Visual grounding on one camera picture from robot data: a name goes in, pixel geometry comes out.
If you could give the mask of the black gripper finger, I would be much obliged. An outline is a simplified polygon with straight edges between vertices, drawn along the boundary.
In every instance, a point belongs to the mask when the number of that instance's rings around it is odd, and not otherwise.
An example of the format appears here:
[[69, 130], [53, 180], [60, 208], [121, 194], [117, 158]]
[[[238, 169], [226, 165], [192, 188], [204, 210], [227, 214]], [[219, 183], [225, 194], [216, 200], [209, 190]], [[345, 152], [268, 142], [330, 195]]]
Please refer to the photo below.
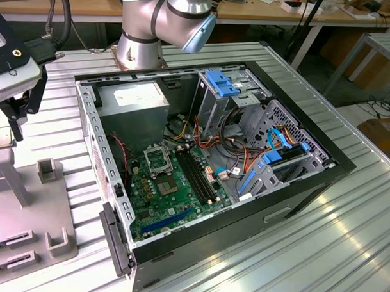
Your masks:
[[7, 117], [16, 142], [23, 140], [20, 119], [27, 119], [28, 114], [39, 112], [46, 84], [47, 71], [42, 70], [42, 76], [37, 84], [32, 89], [24, 92], [21, 98], [10, 97], [0, 102], [0, 110]]

